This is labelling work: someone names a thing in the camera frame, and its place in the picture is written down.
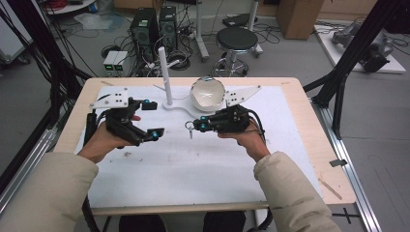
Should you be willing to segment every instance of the stool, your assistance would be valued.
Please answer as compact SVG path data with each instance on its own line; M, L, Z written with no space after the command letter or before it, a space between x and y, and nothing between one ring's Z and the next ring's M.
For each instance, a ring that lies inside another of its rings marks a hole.
M212 76L241 76L249 73L248 65L237 59L238 54L249 53L257 46L257 37L250 30L227 27L217 33L217 46L225 52L212 69Z

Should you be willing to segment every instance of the table surface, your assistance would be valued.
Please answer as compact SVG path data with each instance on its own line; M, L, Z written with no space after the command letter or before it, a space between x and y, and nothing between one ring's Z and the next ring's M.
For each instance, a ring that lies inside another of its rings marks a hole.
M198 77L172 77L172 86L191 86ZM298 79L292 77L253 77L253 78L218 78L224 85L236 86L278 86L281 88L288 107L293 115L302 142L305 146L310 163L316 177L319 179L323 199L327 204L347 204L356 201L355 193L351 188L340 166L332 167L329 162L337 158L325 132L323 131L316 114ZM78 139L85 126L86 114L91 110L89 104L97 99L103 86L153 86L162 85L162 78L92 78L87 80L84 88L73 108L73 112L63 129L54 152L73 153ZM175 207L142 207L121 209L121 214L158 213L158 212L186 212L210 210L248 210L262 208L266 203L198 205L189 209ZM97 215L118 214L119 209L95 212Z

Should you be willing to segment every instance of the gray floor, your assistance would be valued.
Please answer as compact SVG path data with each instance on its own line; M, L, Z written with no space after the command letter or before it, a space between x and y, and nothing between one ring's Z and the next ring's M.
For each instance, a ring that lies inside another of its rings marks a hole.
M59 18L62 24L71 24L74 14ZM105 76L103 47L114 44L115 38L125 36L130 23L122 17L109 15L115 20L115 27L108 31L77 31L69 36L70 42L98 76ZM222 28L217 18L214 31ZM214 20L204 19L204 31L211 31ZM277 25L274 18L260 18L258 23ZM74 31L80 26L70 26ZM307 41L285 40L274 32L280 43L262 43L264 53L259 58L243 55L241 58L250 65L249 77L253 76L294 76L303 85L327 74L332 68L325 50L315 35ZM195 43L191 43L194 53L187 71L171 71L171 76L207 75L222 52L215 46L214 37L204 37L210 53L206 63L200 62ZM396 60L410 70L409 56L399 51L393 53ZM85 65L74 57L82 70L89 72ZM1 164L0 170L13 158L31 130L37 125L49 107L49 84L41 76L35 64L11 64L0 72L0 101L2 113L0 130ZM352 72L346 83L343 106L341 135L348 153L362 181L366 195L377 216L382 230L410 230L410 74ZM314 96L318 90L307 95ZM355 205L331 206L333 213L343 214L343 208L350 215L358 213ZM247 212L248 228L253 222L252 212ZM201 231L203 214L180 214L164 216L170 231ZM104 218L98 218L101 228ZM365 231L361 220L352 217L334 217L342 231ZM114 217L108 231L117 231L118 217ZM80 220L76 231L87 231Z

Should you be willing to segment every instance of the beige jacket sleeve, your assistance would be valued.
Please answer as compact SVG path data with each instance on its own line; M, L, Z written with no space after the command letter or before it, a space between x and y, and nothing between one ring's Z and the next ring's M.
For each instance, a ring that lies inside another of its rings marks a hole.
M0 217L0 231L72 232L97 173L85 158L45 154Z
M331 211L302 170L286 154L276 152L254 167L278 232L340 231Z

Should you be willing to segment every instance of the metal frame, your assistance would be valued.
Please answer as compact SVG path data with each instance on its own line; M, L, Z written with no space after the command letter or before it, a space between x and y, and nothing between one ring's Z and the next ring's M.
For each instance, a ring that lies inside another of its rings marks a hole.
M64 115L65 110L62 108L61 115ZM7 187L0 195L0 215L7 208L13 196L17 192L20 185L24 182L25 178L33 171L39 161L42 159L45 152L51 147L52 142L55 140L59 133L58 124L51 129L47 129L43 132L39 140L24 163L18 168L17 172L10 180Z
M383 29L386 22L395 15L400 6L400 2L401 0L377 1L352 42L347 46L343 55L340 57L335 68L322 78L304 86L305 92L308 92L323 85L319 94L312 98L314 103L323 108L327 108L329 101L336 95L332 129L337 139L341 139L341 110L347 77L366 52L368 52L369 46Z
M352 160L347 153L346 147L342 140L337 138L337 135L332 130L332 113L328 108L320 108L319 105L313 104L312 107L316 112L320 114L317 115L321 118L323 122L323 128L326 130L326 133L329 137L330 142L332 143L335 153L339 160L346 160L347 164L342 166L344 173L347 176L350 184L352 185L353 190L356 193L356 205L359 209L360 215L362 217L363 223L367 231L369 232L381 232L379 222L376 218L376 215L373 212L373 209L370 206L370 202L367 199L365 190L362 187L360 179L356 173L355 167L353 166Z

